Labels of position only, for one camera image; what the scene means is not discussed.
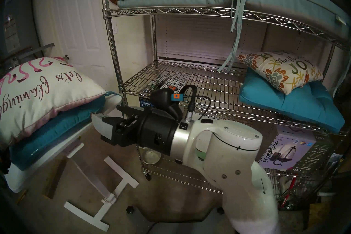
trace wire shelving unit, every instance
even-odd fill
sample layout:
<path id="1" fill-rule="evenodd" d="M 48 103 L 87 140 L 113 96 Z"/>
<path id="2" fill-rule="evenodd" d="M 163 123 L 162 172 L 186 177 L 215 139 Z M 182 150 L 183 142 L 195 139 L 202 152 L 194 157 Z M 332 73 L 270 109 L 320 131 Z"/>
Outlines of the wire shelving unit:
<path id="1" fill-rule="evenodd" d="M 198 86 L 198 94 L 206 95 L 211 98 L 212 104 L 206 113 L 206 116 L 238 121 L 247 125 L 252 125 L 254 122 L 263 122 L 268 124 L 280 124 L 290 127 L 298 127 L 310 131 L 320 131 L 328 134 L 327 130 L 318 127 L 315 124 L 309 124 L 301 121 L 296 121 L 283 114 L 275 111 L 249 106 L 239 101 L 239 92 L 241 84 L 244 81 L 246 71 L 243 69 L 233 69 L 229 73 L 217 72 L 217 68 L 213 65 L 202 66 L 198 64 L 185 64 L 182 62 L 161 61 L 157 56 L 156 43 L 156 15 L 199 15 L 199 16 L 215 16 L 230 18 L 230 8 L 219 7 L 139 7 L 139 8 L 125 8 L 125 9 L 110 9 L 108 0 L 103 2 L 103 16 L 105 19 L 107 36 L 110 44 L 112 60 L 115 68 L 116 77 L 118 80 L 119 90 L 124 94 L 123 104 L 128 105 L 126 94 L 148 97 L 148 85 L 157 79 L 157 76 L 174 77 L 176 79 L 185 79 L 187 84 L 195 84 Z M 153 43 L 153 58 L 154 61 L 147 67 L 142 69 L 136 75 L 132 76 L 127 81 L 123 81 L 121 76 L 121 69 L 118 62 L 116 45 L 113 37 L 111 18 L 118 16 L 136 16 L 149 15 L 152 27 L 152 43 Z M 252 20 L 258 22 L 279 25 L 281 27 L 290 28 L 293 30 L 308 33 L 312 36 L 319 37 L 332 44 L 327 64 L 325 65 L 323 76 L 325 76 L 329 64 L 331 62 L 335 47 L 339 47 L 344 51 L 348 51 L 350 44 L 345 40 L 340 40 L 337 37 L 330 35 L 313 26 L 304 23 L 284 18 L 276 15 L 265 14 L 250 10 L 244 10 L 244 20 Z M 186 106 L 188 101 L 183 101 L 180 105 Z M 198 98 L 196 100 L 197 113 L 202 113 L 208 106 L 206 99 Z M 345 136 L 350 132 L 350 128 L 345 126 L 337 134 L 339 141 L 334 145 L 332 150 L 329 150 L 328 155 L 331 155 L 345 139 Z M 137 146 L 137 152 L 143 173 L 151 173 L 160 175 L 165 178 L 178 181 L 187 185 L 195 186 L 197 188 L 205 189 L 212 192 L 222 193 L 221 190 L 210 185 L 203 176 L 194 169 L 179 165 L 171 160 L 171 158 L 163 156 L 161 160 L 155 165 L 146 165 L 141 159 L 141 152 Z M 321 159 L 316 166 L 305 175 L 296 175 L 293 173 L 278 171 L 274 169 L 265 169 L 273 184 L 277 200 L 282 200 L 288 193 L 294 195 L 306 194 L 306 189 L 313 187 L 316 182 L 310 180 L 317 169 L 328 160 L 329 156 Z M 279 177 L 285 176 L 288 178 L 298 178 L 294 187 L 290 190 L 282 192 L 279 185 Z"/>

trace light switch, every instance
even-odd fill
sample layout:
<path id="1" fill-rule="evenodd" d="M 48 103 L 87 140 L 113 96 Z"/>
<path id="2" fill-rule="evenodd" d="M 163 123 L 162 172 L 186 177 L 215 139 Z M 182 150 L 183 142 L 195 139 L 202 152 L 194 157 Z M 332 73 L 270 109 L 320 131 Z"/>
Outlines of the light switch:
<path id="1" fill-rule="evenodd" d="M 111 24 L 112 24 L 112 32 L 114 34 L 118 34 L 118 30 L 117 30 L 117 23 L 114 19 L 111 19 Z"/>

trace red tool handle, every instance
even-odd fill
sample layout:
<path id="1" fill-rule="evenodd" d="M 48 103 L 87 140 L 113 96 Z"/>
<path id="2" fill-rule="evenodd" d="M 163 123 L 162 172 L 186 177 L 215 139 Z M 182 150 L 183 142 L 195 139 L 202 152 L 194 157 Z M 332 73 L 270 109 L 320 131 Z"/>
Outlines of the red tool handle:
<path id="1" fill-rule="evenodd" d="M 290 186 L 289 186 L 289 190 L 294 186 L 295 180 L 296 180 L 296 178 L 293 178 L 293 179 L 292 179 L 291 184 L 290 184 Z M 281 208 L 285 206 L 285 203 L 286 203 L 286 201 L 288 200 L 288 198 L 289 198 L 289 194 L 287 194 L 287 195 L 285 196 L 283 203 L 280 205 Z"/>

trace product package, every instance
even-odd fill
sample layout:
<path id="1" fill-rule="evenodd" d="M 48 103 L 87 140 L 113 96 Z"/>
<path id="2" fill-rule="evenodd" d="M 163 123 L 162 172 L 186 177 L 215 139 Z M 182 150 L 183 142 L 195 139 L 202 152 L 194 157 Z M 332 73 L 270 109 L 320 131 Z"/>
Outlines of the product package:
<path id="1" fill-rule="evenodd" d="M 150 84 L 146 85 L 141 91 L 142 93 L 151 93 L 157 89 L 170 88 L 173 89 L 174 93 L 179 93 L 183 86 L 186 85 L 186 80 L 181 80 L 176 77 L 167 77 L 158 75 L 155 80 Z M 141 107 L 153 107 L 154 105 L 150 102 L 149 97 L 139 95 L 139 102 Z"/>
<path id="2" fill-rule="evenodd" d="M 333 145 L 328 134 L 322 132 L 281 125 L 277 125 L 277 131 L 278 135 L 258 163 L 264 168 L 304 173 Z"/>

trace pillow with joy text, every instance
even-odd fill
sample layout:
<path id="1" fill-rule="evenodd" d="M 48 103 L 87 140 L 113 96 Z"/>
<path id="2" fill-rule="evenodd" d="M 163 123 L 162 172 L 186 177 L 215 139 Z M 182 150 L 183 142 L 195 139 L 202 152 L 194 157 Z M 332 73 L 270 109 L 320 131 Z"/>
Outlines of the pillow with joy text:
<path id="1" fill-rule="evenodd" d="M 323 79 L 322 72 L 317 66 L 291 52 L 240 53 L 237 57 L 286 95 L 308 82 Z"/>

